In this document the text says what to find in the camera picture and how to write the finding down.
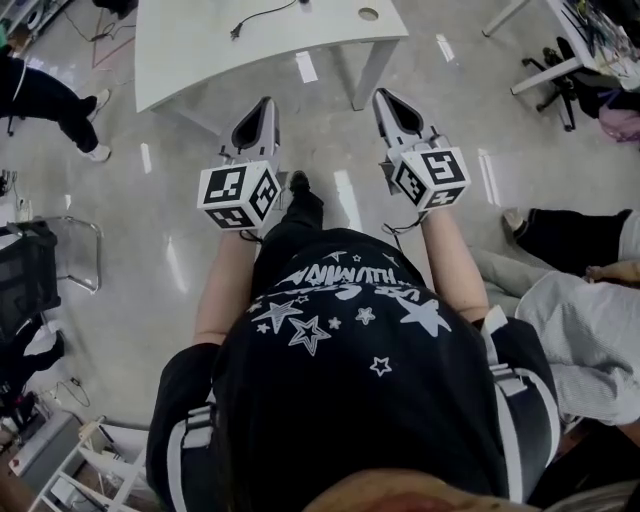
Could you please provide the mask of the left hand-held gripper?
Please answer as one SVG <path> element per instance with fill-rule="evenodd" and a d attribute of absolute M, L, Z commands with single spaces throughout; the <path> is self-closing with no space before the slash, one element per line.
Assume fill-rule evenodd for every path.
<path fill-rule="evenodd" d="M 222 135 L 219 164 L 201 171 L 198 209 L 222 231 L 259 230 L 281 193 L 279 111 L 271 97 L 231 123 Z M 232 155 L 258 146 L 258 156 Z"/>

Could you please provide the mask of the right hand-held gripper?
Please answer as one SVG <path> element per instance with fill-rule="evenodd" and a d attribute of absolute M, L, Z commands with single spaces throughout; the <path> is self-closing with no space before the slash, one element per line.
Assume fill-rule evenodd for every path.
<path fill-rule="evenodd" d="M 372 106 L 380 136 L 390 148 L 382 162 L 390 192 L 402 194 L 419 213 L 458 202 L 471 185 L 461 150 L 396 91 L 378 88 Z M 406 144 L 394 147 L 398 143 Z"/>

